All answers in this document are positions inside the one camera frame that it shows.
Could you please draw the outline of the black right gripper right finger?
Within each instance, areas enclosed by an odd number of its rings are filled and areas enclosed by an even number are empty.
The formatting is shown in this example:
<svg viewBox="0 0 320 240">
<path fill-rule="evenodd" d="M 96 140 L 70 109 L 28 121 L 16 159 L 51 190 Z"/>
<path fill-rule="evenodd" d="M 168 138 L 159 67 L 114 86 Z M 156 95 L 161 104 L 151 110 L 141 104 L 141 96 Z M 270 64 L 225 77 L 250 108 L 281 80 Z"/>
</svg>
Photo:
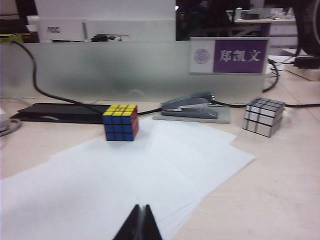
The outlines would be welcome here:
<svg viewBox="0 0 320 240">
<path fill-rule="evenodd" d="M 142 225 L 143 240 L 162 240 L 160 230 L 149 204 L 144 207 L 144 219 Z"/>
</svg>

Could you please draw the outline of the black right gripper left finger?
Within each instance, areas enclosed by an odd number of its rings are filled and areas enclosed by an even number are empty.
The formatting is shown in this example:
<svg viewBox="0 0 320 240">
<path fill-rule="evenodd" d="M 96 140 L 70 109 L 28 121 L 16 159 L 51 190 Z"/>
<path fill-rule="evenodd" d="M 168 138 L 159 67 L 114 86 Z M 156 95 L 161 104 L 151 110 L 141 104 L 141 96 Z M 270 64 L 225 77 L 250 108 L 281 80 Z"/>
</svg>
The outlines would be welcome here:
<svg viewBox="0 0 320 240">
<path fill-rule="evenodd" d="M 138 225 L 141 213 L 141 207 L 136 204 L 114 236 L 113 240 L 135 240 L 138 234 Z"/>
</svg>

